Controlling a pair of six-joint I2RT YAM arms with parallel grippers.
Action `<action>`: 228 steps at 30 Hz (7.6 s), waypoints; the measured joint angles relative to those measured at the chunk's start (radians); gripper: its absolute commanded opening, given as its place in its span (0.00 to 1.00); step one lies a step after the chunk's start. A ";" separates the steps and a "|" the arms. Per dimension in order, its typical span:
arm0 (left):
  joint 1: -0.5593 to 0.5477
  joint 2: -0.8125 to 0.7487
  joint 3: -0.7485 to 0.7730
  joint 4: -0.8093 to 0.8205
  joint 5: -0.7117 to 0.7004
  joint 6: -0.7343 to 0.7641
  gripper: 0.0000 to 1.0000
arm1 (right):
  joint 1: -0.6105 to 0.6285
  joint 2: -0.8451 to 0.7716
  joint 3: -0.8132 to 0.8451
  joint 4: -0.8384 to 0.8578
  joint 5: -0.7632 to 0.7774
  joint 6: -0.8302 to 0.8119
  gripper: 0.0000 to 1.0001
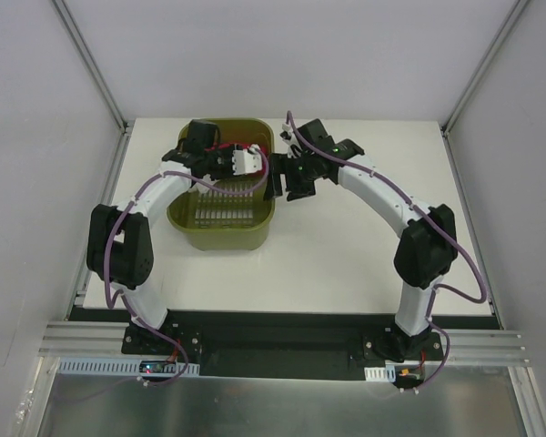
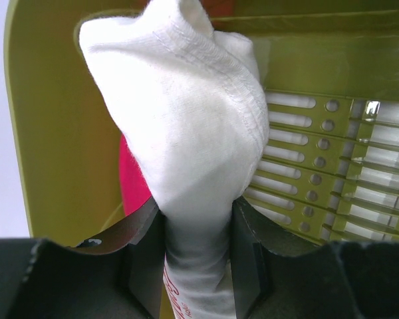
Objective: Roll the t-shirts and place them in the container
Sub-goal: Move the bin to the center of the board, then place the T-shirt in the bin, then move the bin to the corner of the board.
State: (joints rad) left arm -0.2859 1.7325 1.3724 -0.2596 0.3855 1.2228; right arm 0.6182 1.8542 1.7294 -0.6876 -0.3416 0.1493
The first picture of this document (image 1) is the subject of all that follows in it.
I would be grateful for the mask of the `olive green plastic basket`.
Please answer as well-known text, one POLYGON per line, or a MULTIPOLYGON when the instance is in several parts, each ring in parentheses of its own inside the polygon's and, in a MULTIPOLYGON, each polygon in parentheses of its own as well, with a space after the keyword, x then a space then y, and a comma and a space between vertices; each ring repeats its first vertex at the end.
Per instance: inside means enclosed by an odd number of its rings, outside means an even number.
MULTIPOLYGON (((220 143, 257 144, 265 153, 274 151, 269 125, 257 118, 213 118, 220 143)), ((265 200, 265 186, 245 196, 227 196, 209 190, 187 192, 167 207, 167 219, 200 250, 253 250, 268 237, 276 204, 265 200)))

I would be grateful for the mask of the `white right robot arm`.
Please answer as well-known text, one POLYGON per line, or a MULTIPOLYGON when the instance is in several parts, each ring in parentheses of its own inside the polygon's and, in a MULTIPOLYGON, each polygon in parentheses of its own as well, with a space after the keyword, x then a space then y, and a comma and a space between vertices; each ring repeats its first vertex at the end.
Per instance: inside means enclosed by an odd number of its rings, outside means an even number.
POLYGON ((458 257, 453 211, 419 202, 387 181, 359 145, 350 139, 335 142, 318 119, 301 127, 287 120, 280 136, 288 151, 269 158, 267 199, 313 197, 316 181, 328 179, 364 201, 399 238, 394 267, 402 292, 391 348, 412 359, 424 347, 431 293, 458 257))

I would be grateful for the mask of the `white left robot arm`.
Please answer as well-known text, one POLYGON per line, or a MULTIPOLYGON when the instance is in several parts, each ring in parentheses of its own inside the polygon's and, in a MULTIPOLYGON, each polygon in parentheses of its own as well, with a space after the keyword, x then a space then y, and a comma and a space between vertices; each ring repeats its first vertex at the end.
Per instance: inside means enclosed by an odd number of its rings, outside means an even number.
POLYGON ((190 190, 231 195, 231 190, 217 186, 220 180, 264 169, 259 147, 222 146, 220 139, 216 123, 191 120, 185 136, 134 195, 117 205, 98 204, 91 212, 86 266, 103 281, 107 307, 112 310, 121 300, 132 321, 146 328, 142 341, 155 354, 168 352, 175 334, 163 324, 167 305, 151 285, 151 229, 167 207, 190 190))

